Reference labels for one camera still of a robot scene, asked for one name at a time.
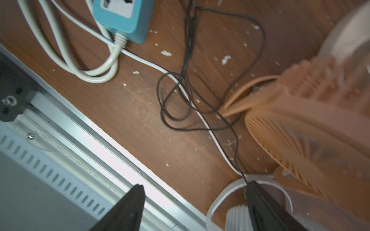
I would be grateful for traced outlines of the teal white power strip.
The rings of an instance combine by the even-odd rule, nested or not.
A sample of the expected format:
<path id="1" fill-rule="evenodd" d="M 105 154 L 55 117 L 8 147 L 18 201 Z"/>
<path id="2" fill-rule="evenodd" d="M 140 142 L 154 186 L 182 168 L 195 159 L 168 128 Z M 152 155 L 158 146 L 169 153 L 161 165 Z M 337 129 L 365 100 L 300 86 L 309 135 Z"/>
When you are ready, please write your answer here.
<path id="1" fill-rule="evenodd" d="M 154 0 L 94 1 L 93 17 L 109 32 L 141 44 L 147 38 L 154 4 Z"/>

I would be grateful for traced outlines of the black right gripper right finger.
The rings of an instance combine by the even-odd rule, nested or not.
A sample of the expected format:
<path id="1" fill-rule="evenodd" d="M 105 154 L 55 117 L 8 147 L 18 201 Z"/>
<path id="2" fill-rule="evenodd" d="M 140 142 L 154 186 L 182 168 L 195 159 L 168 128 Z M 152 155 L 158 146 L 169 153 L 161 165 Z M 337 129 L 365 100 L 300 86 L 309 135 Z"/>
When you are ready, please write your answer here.
<path id="1" fill-rule="evenodd" d="M 256 181 L 247 183 L 246 200 L 254 231 L 305 231 Z"/>

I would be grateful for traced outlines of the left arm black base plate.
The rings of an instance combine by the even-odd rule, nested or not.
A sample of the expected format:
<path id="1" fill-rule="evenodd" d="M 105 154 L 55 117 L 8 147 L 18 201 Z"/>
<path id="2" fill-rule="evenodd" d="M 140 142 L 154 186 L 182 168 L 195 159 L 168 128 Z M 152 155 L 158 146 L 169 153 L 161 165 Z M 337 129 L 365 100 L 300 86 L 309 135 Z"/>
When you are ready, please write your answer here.
<path id="1" fill-rule="evenodd" d="M 38 90 L 38 84 L 1 54 L 1 121 L 11 122 L 23 114 Z"/>

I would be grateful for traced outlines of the orange ribbed desk fan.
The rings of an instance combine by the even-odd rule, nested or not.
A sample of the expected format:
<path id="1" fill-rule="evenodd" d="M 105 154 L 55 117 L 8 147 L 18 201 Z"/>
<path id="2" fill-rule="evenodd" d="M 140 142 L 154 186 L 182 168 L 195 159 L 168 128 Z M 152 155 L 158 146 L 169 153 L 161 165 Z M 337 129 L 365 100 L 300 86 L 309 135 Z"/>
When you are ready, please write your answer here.
<path id="1" fill-rule="evenodd" d="M 369 64 L 369 55 L 304 60 L 240 87 L 220 117 L 245 113 L 249 133 L 279 164 L 279 184 L 369 221 Z"/>

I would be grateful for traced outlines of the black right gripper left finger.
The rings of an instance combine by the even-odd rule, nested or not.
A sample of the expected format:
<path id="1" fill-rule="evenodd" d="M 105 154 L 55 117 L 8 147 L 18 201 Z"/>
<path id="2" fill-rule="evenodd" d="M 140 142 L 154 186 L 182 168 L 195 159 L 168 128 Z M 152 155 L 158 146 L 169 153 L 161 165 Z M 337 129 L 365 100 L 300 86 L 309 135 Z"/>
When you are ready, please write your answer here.
<path id="1" fill-rule="evenodd" d="M 144 186 L 136 184 L 91 230 L 138 231 L 143 217 L 144 204 Z"/>

